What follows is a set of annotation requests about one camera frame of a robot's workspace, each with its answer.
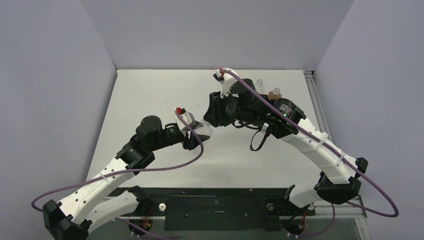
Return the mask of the clear plastic bottle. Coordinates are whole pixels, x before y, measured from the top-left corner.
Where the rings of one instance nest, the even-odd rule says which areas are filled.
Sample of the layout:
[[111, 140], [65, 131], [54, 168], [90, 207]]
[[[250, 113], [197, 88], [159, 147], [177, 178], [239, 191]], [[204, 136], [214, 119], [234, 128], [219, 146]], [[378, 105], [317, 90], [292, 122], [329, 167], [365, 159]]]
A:
[[203, 127], [196, 129], [195, 132], [199, 136], [203, 135], [203, 136], [211, 137], [213, 135], [213, 129], [214, 129], [213, 126], [209, 122], [205, 121], [204, 119], [201, 119], [200, 122], [203, 123]]

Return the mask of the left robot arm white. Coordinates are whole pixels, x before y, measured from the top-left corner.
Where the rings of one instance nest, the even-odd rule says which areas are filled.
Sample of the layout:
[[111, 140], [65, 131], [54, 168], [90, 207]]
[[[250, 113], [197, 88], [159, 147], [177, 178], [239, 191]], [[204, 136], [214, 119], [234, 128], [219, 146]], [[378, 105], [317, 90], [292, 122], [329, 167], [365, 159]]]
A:
[[121, 184], [147, 169], [155, 159], [154, 151], [175, 144], [192, 151], [203, 151], [213, 127], [197, 121], [190, 112], [175, 113], [175, 123], [162, 124], [159, 117], [143, 118], [135, 134], [116, 156], [88, 183], [59, 201], [49, 200], [42, 207], [46, 229], [56, 240], [85, 240], [101, 225], [125, 214], [151, 214], [154, 204], [139, 186], [126, 188], [118, 196], [105, 200]]

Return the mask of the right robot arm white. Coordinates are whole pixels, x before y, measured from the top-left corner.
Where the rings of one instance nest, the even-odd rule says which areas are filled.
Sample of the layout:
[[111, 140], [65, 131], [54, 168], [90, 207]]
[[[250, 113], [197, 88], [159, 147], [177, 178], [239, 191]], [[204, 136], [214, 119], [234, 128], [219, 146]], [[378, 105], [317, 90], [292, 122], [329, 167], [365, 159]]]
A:
[[273, 112], [240, 82], [235, 82], [229, 89], [228, 96], [221, 96], [219, 91], [209, 94], [209, 106], [203, 116], [213, 127], [234, 125], [253, 125], [256, 130], [263, 130], [264, 137], [269, 135], [288, 143], [310, 159], [321, 172], [317, 180], [301, 185], [292, 185], [282, 199], [283, 209], [294, 214], [316, 201], [327, 201], [341, 205], [359, 195], [362, 183], [359, 174], [344, 163], [341, 158], [326, 148], [336, 146], [328, 139], [325, 132], [320, 132], [301, 110], [281, 94], [270, 92], [261, 97], [281, 112], [285, 117], [302, 127], [319, 140], [309, 138], [297, 128]]

